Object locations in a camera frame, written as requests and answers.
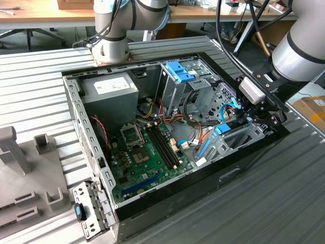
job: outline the side panel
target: side panel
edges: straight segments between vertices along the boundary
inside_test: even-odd
[[[231,164],[203,180],[196,182],[192,186],[185,188],[177,194],[120,222],[117,241],[121,242],[122,240],[136,235],[156,222],[167,218],[190,203],[204,197],[206,194],[217,190],[223,184],[235,179],[239,173],[245,170],[246,166],[251,166],[252,162],[256,162],[255,158],[258,158],[268,149],[269,147],[266,147],[254,152],[246,158]]]

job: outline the blue plastic latch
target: blue plastic latch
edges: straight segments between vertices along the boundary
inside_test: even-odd
[[[183,67],[179,62],[170,62],[166,63],[167,68],[169,71],[177,77],[177,80],[182,83],[182,82],[188,82],[195,80],[195,77],[188,74],[187,70],[185,67]]]
[[[79,206],[76,207],[76,212],[77,212],[77,215],[80,215],[81,214],[81,210],[80,210],[80,207]]]
[[[232,98],[232,102],[233,102],[233,104],[234,104],[234,106],[235,106],[236,108],[238,108],[238,109],[241,109],[241,108],[242,108],[242,106],[240,106],[240,104],[237,103],[237,101],[236,101],[235,98]]]
[[[218,133],[218,135],[221,135],[227,131],[230,131],[230,127],[227,125],[227,124],[222,124],[222,125],[219,125],[215,128],[215,132]]]

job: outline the motherboard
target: motherboard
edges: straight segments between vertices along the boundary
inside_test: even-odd
[[[128,125],[112,136],[111,170],[116,179],[113,196],[116,203],[141,194],[190,171],[188,158],[173,145],[167,126]],[[143,141],[130,148],[133,141]]]

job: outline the blue tab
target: blue tab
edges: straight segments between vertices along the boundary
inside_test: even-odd
[[[77,212],[77,215],[80,215],[81,214],[81,211],[80,211],[80,207],[79,206],[76,207],[76,212]]]
[[[195,80],[195,77],[190,75],[186,68],[183,67],[179,62],[166,63],[166,67],[174,76],[177,77],[177,80],[180,83]]]
[[[242,106],[240,106],[240,104],[237,103],[237,101],[236,101],[235,98],[232,98],[232,102],[233,102],[235,108],[238,108],[238,109],[241,109],[242,108]]]
[[[207,142],[205,143],[204,147],[202,148],[200,154],[198,155],[198,159],[200,159],[202,157],[202,154],[205,152],[205,150],[210,145],[210,143],[211,143],[211,141],[210,140],[207,140]]]
[[[222,124],[222,125],[219,125],[215,128],[215,132],[218,133],[218,135],[221,135],[227,131],[230,131],[230,127],[227,125],[227,124]]]

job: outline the label sticker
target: label sticker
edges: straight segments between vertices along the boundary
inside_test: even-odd
[[[315,103],[318,104],[318,106],[325,106],[325,102],[323,100],[314,100]]]
[[[124,77],[98,81],[94,83],[94,86],[99,95],[130,88]]]
[[[188,71],[188,74],[190,74],[190,75],[197,75],[197,72],[195,70],[190,70],[190,71]]]

